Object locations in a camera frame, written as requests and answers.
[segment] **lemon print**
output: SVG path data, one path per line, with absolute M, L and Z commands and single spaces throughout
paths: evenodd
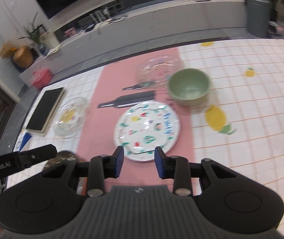
M 255 75 L 255 70 L 252 67 L 246 68 L 245 76 L 246 77 L 253 77 Z
M 232 124 L 226 124 L 224 111 L 215 105 L 211 105 L 205 112 L 205 120 L 211 129 L 226 135 L 233 134 L 236 129 L 232 130 Z
M 211 41 L 211 42 L 204 42 L 204 43 L 201 44 L 201 46 L 202 46 L 202 47 L 210 47 L 210 46 L 212 46 L 213 44 L 214 44 L 213 41 Z
M 137 117 L 137 116 L 134 116 L 134 117 L 131 117 L 131 120 L 133 121 L 133 122 L 136 122 L 136 121 L 138 121 L 138 120 L 140 120 L 141 118 L 140 117 Z
M 74 109 L 67 110 L 60 118 L 60 122 L 69 122 L 74 116 Z

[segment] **pink table runner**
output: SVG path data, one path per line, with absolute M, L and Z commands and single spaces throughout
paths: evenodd
M 114 127 L 121 115 L 130 107 L 98 108 L 101 103 L 109 102 L 119 96 L 148 91 L 125 90 L 138 83 L 137 69 L 139 65 L 147 59 L 158 55 L 173 55 L 179 57 L 177 48 L 170 48 L 162 51 L 152 52 L 132 58 L 128 58 L 105 66 L 98 85 L 91 100 L 90 110 L 82 130 L 82 135 L 77 150 L 77 155 L 90 160 L 98 155 L 110 155 L 116 146 L 113 141 Z M 167 90 L 156 91 L 155 100 L 167 103 Z M 179 155 L 186 157 L 190 162 L 194 162 L 192 128 L 190 114 L 187 108 L 173 103 L 181 121 L 181 132 L 174 147 L 168 152 L 169 156 Z M 128 159 L 124 160 L 121 175 L 118 179 L 106 180 L 107 188 L 112 185 L 154 185 L 168 184 L 171 188 L 173 180 L 161 180 L 158 177 L 154 161 L 138 163 Z

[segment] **metal screw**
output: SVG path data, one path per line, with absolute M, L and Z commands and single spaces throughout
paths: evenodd
M 90 197 L 99 197 L 99 196 L 102 196 L 103 195 L 103 191 L 100 190 L 100 189 L 91 189 L 88 191 L 88 195 Z
M 175 191 L 175 194 L 181 197 L 185 197 L 191 194 L 191 191 L 186 188 L 179 188 Z
M 136 188 L 135 190 L 134 190 L 136 193 L 141 193 L 141 192 L 143 192 L 144 191 L 144 189 L 143 188 Z

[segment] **white plate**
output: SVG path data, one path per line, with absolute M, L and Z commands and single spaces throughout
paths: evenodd
M 142 102 L 126 111 L 114 129 L 116 146 L 133 161 L 154 159 L 154 148 L 167 153 L 180 133 L 180 121 L 172 108 L 161 102 Z

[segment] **table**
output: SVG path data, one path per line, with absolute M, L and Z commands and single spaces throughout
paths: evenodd
M 62 104 L 76 96 L 84 96 L 90 107 L 81 130 L 69 139 L 53 133 L 52 126 L 44 137 L 36 134 L 29 149 L 49 143 L 58 150 L 71 150 L 89 160 L 101 154 L 111 154 L 113 129 L 128 108 L 98 108 L 100 103 L 141 90 L 125 90 L 137 84 L 136 68 L 144 60 L 169 54 L 183 60 L 186 68 L 199 68 L 212 80 L 209 99 L 205 104 L 184 108 L 173 103 L 181 121 L 181 133 L 168 155 L 180 155 L 190 162 L 211 158 L 276 191 L 284 201 L 284 40 L 249 39 L 192 44 L 128 58 L 104 67 L 73 76 L 45 87 L 26 118 L 28 123 L 44 91 L 65 87 Z M 170 102 L 167 91 L 156 91 L 156 100 Z M 234 133 L 229 135 L 205 119 L 208 109 L 220 109 Z M 11 175 L 8 187 L 40 172 L 40 163 L 18 174 Z M 167 184 L 157 178 L 153 162 L 136 163 L 125 160 L 118 179 L 106 180 L 113 184 Z M 200 188 L 196 179 L 194 193 Z M 284 234 L 284 216 L 279 226 Z

